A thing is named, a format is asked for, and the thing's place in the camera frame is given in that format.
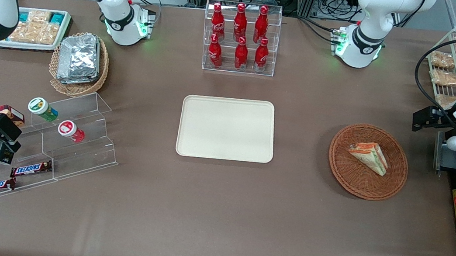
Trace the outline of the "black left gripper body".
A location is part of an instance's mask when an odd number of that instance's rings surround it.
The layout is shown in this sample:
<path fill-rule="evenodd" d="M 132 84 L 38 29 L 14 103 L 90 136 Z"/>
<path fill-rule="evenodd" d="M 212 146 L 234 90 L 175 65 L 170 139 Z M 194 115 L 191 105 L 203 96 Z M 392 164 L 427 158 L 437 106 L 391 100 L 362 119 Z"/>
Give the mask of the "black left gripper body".
<path fill-rule="evenodd" d="M 437 107 L 427 106 L 416 111 L 414 119 L 430 121 L 428 128 L 456 128 L 456 123 L 449 119 L 446 111 Z"/>

